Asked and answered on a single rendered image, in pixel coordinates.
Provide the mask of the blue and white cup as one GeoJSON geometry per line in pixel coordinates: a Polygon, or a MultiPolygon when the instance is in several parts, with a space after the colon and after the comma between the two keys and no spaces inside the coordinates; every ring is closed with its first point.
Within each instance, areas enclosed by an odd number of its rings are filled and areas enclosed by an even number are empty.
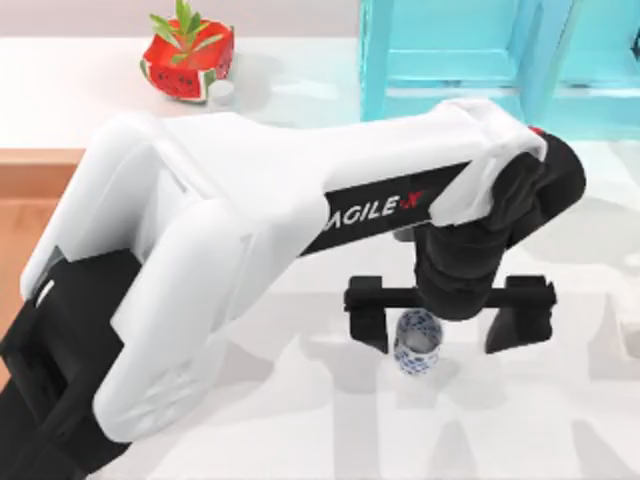
{"type": "Polygon", "coordinates": [[[407,309],[396,324],[393,358],[405,374],[425,375],[437,363],[442,341],[438,318],[425,309],[407,309]]]}

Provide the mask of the small grey cylinder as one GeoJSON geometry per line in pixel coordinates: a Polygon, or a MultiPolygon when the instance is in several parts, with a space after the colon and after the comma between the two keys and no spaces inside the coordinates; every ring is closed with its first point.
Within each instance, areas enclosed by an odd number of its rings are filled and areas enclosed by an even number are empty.
{"type": "Polygon", "coordinates": [[[219,106],[230,105],[235,98],[235,85],[229,80],[216,80],[208,87],[210,103],[219,106]]]}

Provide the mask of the watermelon plant pot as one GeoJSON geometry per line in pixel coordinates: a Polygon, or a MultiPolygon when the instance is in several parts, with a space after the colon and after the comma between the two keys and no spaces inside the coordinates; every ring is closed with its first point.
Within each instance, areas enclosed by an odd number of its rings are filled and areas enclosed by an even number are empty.
{"type": "Polygon", "coordinates": [[[139,61],[142,75],[169,98],[205,103],[209,87],[229,77],[235,28],[202,16],[189,0],[174,0],[171,18],[150,19],[154,36],[139,61]]]}

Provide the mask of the salmon-coloured shallow box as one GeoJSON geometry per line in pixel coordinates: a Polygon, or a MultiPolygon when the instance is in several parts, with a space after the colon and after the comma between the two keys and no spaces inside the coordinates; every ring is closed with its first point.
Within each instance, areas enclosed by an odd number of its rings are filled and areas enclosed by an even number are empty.
{"type": "Polygon", "coordinates": [[[0,148],[0,337],[22,305],[22,269],[83,154],[0,148]]]}

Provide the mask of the light blue rack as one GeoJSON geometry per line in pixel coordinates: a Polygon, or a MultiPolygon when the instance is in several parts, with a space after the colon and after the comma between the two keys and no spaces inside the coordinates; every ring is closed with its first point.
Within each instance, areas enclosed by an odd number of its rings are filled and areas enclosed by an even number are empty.
{"type": "Polygon", "coordinates": [[[488,97],[576,139],[640,139],[640,0],[360,0],[360,116],[488,97]]]}

